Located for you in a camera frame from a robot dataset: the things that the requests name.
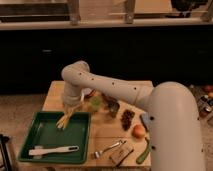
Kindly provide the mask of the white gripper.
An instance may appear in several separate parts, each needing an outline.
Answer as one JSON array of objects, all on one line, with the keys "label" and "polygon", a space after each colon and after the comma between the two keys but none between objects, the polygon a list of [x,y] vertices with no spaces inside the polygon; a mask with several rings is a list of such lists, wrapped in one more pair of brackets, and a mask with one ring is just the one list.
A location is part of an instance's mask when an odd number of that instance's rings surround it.
[{"label": "white gripper", "polygon": [[64,106],[64,115],[69,117],[70,109],[71,113],[79,111],[83,102],[81,102],[82,97],[82,89],[79,86],[72,85],[70,83],[66,83],[64,85],[64,91],[62,93],[62,101],[65,104]]}]

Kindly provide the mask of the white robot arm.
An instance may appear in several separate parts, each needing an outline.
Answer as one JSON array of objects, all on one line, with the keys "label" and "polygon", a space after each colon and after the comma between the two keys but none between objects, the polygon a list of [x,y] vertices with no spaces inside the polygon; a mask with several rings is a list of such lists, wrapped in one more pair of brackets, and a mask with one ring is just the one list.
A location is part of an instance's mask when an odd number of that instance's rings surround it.
[{"label": "white robot arm", "polygon": [[146,111],[150,117],[151,171],[206,171],[196,100],[177,82],[149,87],[95,75],[78,61],[63,68],[62,101],[74,106],[84,87],[95,89]]}]

